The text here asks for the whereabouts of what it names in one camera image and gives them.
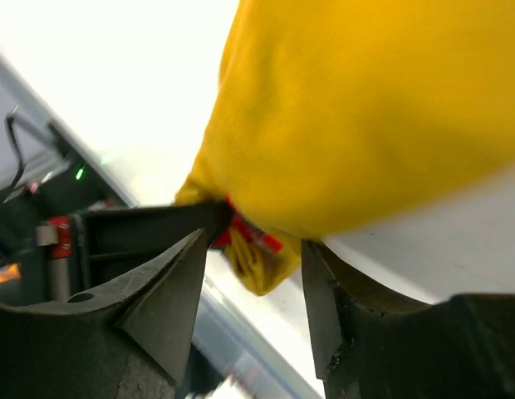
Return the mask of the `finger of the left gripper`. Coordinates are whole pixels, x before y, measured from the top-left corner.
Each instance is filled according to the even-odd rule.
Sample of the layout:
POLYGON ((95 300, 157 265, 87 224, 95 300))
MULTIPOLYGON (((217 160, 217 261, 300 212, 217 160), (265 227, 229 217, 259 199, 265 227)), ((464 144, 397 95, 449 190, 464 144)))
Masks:
POLYGON ((76 215, 76 260, 82 287, 95 287, 160 255, 197 229, 211 244, 233 211, 224 202, 113 208, 76 215))

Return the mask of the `yellow bear sock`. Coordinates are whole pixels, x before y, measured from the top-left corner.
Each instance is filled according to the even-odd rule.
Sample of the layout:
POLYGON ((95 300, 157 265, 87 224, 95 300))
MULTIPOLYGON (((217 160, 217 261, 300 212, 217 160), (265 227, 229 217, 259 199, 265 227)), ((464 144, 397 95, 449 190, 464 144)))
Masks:
POLYGON ((262 296, 325 241, 515 165, 515 1, 241 1, 177 205, 262 296))

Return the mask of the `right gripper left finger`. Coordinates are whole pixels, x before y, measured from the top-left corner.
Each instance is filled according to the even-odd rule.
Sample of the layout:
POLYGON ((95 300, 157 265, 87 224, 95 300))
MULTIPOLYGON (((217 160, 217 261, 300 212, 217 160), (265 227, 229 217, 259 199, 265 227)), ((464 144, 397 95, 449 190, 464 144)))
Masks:
POLYGON ((171 398, 204 278, 197 230, 66 303, 0 303, 0 398, 171 398))

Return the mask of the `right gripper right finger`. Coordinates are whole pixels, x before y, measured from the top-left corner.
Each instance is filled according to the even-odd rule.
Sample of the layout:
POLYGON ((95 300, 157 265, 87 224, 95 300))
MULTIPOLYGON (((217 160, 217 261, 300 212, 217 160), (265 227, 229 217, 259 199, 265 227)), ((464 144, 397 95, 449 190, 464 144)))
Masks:
POLYGON ((325 396, 396 398, 389 325, 428 304, 377 283, 312 241, 302 243, 302 287, 325 396))

